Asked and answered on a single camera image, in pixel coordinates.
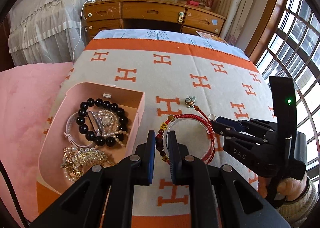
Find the right hand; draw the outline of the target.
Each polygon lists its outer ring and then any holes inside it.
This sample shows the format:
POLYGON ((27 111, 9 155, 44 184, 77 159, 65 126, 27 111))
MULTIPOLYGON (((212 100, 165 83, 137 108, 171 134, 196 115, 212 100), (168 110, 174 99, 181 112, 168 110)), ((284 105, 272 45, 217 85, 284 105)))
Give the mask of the right hand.
MULTIPOLYGON (((263 197, 266 198, 267 196, 267 186, 269 185, 270 180, 263 177, 258 177, 258 193, 263 197)), ((287 201, 294 201, 300 195, 303 194, 306 188, 307 177, 306 173, 302 180, 297 180, 293 178, 286 178, 277 186, 277 192, 281 195, 285 196, 287 201)))

